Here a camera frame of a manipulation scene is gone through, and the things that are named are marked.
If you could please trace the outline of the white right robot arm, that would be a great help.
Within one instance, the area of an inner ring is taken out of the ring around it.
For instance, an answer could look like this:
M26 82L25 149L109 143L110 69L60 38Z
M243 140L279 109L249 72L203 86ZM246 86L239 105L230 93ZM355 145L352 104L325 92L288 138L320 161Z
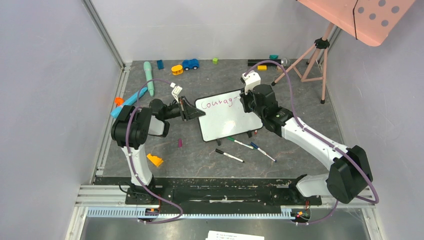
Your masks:
M290 184L289 199L302 204L309 197L331 195L343 204L360 198L360 193L369 187L378 203L376 189L368 157L358 145L347 147L339 144L309 127L294 112L279 106L270 85L259 84L253 89L240 91L240 102L245 113L254 113L263 126L277 136L295 143L321 162L328 173L303 174Z

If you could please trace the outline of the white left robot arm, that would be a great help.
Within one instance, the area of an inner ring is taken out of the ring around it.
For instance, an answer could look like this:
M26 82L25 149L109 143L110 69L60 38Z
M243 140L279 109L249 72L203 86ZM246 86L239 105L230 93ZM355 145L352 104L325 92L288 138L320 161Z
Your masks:
M139 198L145 204L151 204L157 198L153 173L145 151L148 136L165 138L170 129L168 119L181 118L189 121L205 115L203 110L191 104L185 96L173 100L169 105L155 98L148 107L122 107L111 127L111 138L124 152L130 168L131 180L126 191L128 197Z

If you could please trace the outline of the white whiteboard black frame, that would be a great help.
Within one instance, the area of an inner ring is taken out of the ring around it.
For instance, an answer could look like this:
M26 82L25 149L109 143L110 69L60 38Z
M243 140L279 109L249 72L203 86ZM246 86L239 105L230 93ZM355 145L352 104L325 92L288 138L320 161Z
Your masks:
M205 115L198 118L201 138L215 141L261 129L263 123L255 113L245 113L236 89L195 100L194 105Z

